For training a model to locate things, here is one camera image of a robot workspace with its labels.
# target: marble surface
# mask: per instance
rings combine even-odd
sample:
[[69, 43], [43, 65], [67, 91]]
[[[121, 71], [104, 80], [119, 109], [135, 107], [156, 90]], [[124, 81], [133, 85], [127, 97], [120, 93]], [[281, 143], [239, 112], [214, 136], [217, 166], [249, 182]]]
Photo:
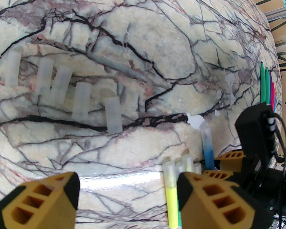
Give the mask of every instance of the marble surface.
[[[5, 86], [21, 50], [19, 86]], [[73, 69], [65, 102], [34, 95], [41, 57]], [[166, 157], [203, 158], [187, 114], [209, 123], [214, 152], [239, 147], [234, 123], [274, 71], [266, 17], [250, 0], [0, 0], [0, 200], [16, 185], [78, 172], [76, 229], [166, 228]], [[75, 85], [93, 84], [89, 120], [71, 119]], [[124, 131], [106, 134], [101, 90], [120, 98]]]

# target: yellow marker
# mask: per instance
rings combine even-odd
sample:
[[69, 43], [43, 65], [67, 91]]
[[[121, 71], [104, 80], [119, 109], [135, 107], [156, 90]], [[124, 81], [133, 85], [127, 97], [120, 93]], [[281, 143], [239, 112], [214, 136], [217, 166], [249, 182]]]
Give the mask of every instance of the yellow marker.
[[167, 202], [168, 226], [171, 229], [178, 227], [178, 196], [175, 163], [168, 161], [163, 164], [165, 194]]

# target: black cable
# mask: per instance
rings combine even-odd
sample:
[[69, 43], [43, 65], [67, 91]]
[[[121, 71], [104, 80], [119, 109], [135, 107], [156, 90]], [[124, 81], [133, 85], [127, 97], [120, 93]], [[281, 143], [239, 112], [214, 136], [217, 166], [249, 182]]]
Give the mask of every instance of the black cable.
[[284, 128], [284, 132], [285, 132], [285, 145], [283, 143], [283, 139], [282, 136], [280, 134], [280, 131], [278, 130], [278, 128], [276, 127], [276, 134], [277, 134], [277, 138], [279, 139], [280, 145], [282, 147], [283, 153], [284, 153], [284, 167], [283, 167], [283, 173], [282, 173], [282, 177], [280, 180], [280, 184], [279, 184], [279, 192], [278, 192], [278, 204], [279, 204], [279, 208], [278, 208], [278, 216], [279, 216], [279, 229], [282, 228], [282, 211], [283, 211], [283, 202], [282, 202], [282, 198], [281, 198], [281, 194], [282, 194], [282, 189], [283, 189], [283, 182], [285, 180], [285, 176], [286, 176], [286, 125], [283, 121], [283, 119], [277, 114], [274, 113], [274, 117], [277, 118], [283, 128]]

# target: pen cap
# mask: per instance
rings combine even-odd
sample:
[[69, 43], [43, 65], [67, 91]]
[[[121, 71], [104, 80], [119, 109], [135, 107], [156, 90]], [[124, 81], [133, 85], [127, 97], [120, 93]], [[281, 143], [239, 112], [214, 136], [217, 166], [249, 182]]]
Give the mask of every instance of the pen cap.
[[174, 188], [177, 186], [175, 163], [168, 161], [163, 163], [163, 174], [166, 188]]
[[108, 97], [104, 99], [107, 131], [109, 134], [123, 131], [121, 106], [119, 97]]
[[194, 173], [201, 175], [201, 172], [202, 172], [201, 163], [200, 162], [194, 163]]
[[194, 172], [194, 158], [190, 154], [183, 155], [182, 162], [185, 165], [185, 171]]
[[18, 86], [18, 76], [20, 67], [21, 53], [10, 51], [7, 58], [7, 70], [5, 75], [5, 86]]
[[176, 180], [178, 180], [179, 175], [182, 172], [185, 172], [185, 165], [183, 162], [178, 162], [175, 164], [175, 169], [176, 169]]
[[35, 93], [38, 95], [47, 95], [50, 93], [54, 60], [41, 58], [39, 61]]
[[201, 123], [200, 127], [201, 137], [202, 137], [202, 143], [203, 143], [203, 150], [204, 151], [211, 151], [212, 148], [212, 135], [211, 135], [211, 129], [209, 125], [204, 121]]
[[72, 76], [72, 70], [65, 66], [60, 66], [57, 69], [57, 73], [53, 82], [53, 86], [50, 92], [50, 100], [63, 104], [67, 89], [69, 86], [69, 82]]
[[72, 118], [76, 121], [85, 121], [88, 119], [91, 91], [92, 84], [90, 83], [78, 82], [76, 84], [72, 111]]

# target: marble veining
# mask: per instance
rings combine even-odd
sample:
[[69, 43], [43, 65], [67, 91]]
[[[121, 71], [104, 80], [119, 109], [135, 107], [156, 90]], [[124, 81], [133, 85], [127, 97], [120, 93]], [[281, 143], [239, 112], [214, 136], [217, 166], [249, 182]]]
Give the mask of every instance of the marble veining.
[[[5, 86], [10, 50], [22, 52], [19, 86]], [[41, 57], [73, 75], [63, 105], [33, 91]], [[217, 156], [240, 146], [234, 123], [259, 102], [260, 62], [276, 48], [250, 0], [0, 0], [0, 200], [18, 184], [76, 171], [76, 229], [166, 228], [161, 164], [200, 160], [201, 114]], [[71, 119], [75, 86], [93, 85], [89, 119]], [[106, 133], [102, 89], [117, 94], [123, 132]]]

